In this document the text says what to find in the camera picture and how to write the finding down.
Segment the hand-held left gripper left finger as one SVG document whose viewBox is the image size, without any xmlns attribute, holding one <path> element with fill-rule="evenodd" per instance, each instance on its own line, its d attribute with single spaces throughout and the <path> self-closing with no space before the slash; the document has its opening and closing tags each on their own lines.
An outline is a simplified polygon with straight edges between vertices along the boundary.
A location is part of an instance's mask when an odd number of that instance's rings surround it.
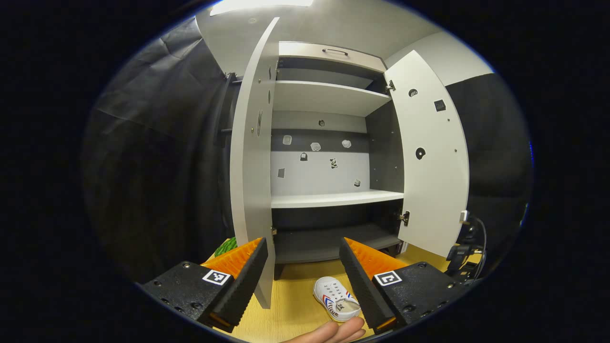
<svg viewBox="0 0 610 343">
<path fill-rule="evenodd" d="M 268 258 L 259 237 L 205 262 L 183 261 L 139 288 L 168 309 L 231 333 L 258 285 Z"/>
</svg>

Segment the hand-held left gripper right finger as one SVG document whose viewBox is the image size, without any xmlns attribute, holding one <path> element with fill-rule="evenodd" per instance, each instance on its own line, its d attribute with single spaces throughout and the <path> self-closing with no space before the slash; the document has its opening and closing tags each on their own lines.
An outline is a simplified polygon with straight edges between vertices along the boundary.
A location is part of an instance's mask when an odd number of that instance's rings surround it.
<svg viewBox="0 0 610 343">
<path fill-rule="evenodd" d="M 338 254 L 376 335 L 417 325 L 469 291 L 428 262 L 408 265 L 348 237 L 340 239 Z"/>
</svg>

